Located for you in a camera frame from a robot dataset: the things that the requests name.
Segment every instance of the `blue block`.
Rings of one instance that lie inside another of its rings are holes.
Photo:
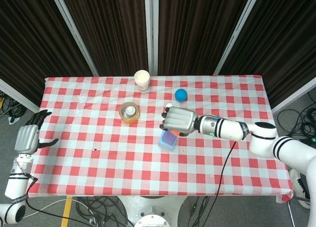
[[[160,148],[172,151],[177,143],[177,140],[178,140],[178,137],[172,134],[169,130],[162,131],[162,134],[158,142],[158,146]]]

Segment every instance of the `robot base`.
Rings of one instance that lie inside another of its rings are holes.
[[[150,199],[141,196],[119,196],[127,216],[135,227],[178,227],[178,215],[188,196],[164,196]]]

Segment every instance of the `metal hand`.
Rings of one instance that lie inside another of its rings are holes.
[[[195,131],[194,121],[198,119],[196,112],[178,107],[167,107],[161,116],[165,118],[159,126],[163,130],[175,130],[180,136],[188,136]]]
[[[44,123],[44,119],[51,115],[51,112],[48,112],[47,110],[42,110],[38,113],[35,113],[29,121],[25,124],[25,126],[21,127],[18,133],[15,150],[19,153],[29,153],[33,154],[38,149],[44,148],[44,147],[51,147],[55,145],[59,139],[54,139],[51,142],[47,143],[40,143],[39,142],[39,131],[41,126]],[[38,127],[32,128],[31,126],[27,125],[37,125]]]

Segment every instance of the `yellow floor marking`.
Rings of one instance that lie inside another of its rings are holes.
[[[64,208],[64,217],[69,217],[70,215],[70,209],[71,209],[71,196],[67,196],[67,201],[65,203],[65,208]],[[63,220],[61,221],[61,226],[60,227],[67,227],[68,225],[68,219],[63,218]]]

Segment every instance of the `black stripe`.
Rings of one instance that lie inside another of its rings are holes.
[[[220,119],[216,121],[214,136],[217,137],[217,125]]]
[[[279,157],[279,152],[280,152],[280,149],[281,149],[281,147],[285,144],[285,143],[287,143],[288,141],[291,141],[291,140],[294,140],[294,139],[292,139],[292,138],[290,138],[290,139],[288,139],[288,140],[286,140],[286,141],[284,141],[282,144],[280,144],[280,146],[278,147],[278,149],[277,149],[277,152],[276,152],[276,156],[277,156],[277,158],[280,160],[280,157]]]
[[[5,213],[4,221],[5,221],[6,224],[8,223],[8,222],[6,221],[6,217],[7,217],[7,215],[8,215],[8,212],[9,212],[10,208],[11,208],[13,205],[14,205],[14,204],[10,205],[9,208],[7,209],[6,213]]]
[[[265,140],[273,140],[273,139],[276,138],[276,137],[262,137],[262,136],[258,136],[258,135],[256,135],[256,134],[254,134],[254,133],[252,133],[252,135],[253,135],[254,137],[257,137],[257,138],[260,138],[260,139],[265,139]]]
[[[275,143],[275,146],[273,147],[273,155],[275,156],[275,158],[277,158],[277,156],[276,156],[276,148],[277,148],[277,145],[278,145],[282,140],[284,140],[284,139],[286,139],[286,138],[288,138],[288,137],[283,137],[283,138],[281,138],[280,140],[278,140],[278,141]]]
[[[9,179],[25,179],[25,180],[28,180],[29,178],[27,178],[27,177],[18,177],[18,178],[14,178],[14,177],[9,177]]]
[[[221,124],[219,125],[219,129],[218,129],[218,137],[221,138],[221,130],[222,130],[222,125],[223,125],[223,122],[224,122],[224,118],[221,120]]]
[[[24,173],[12,173],[12,174],[10,174],[10,176],[11,175],[25,175]]]

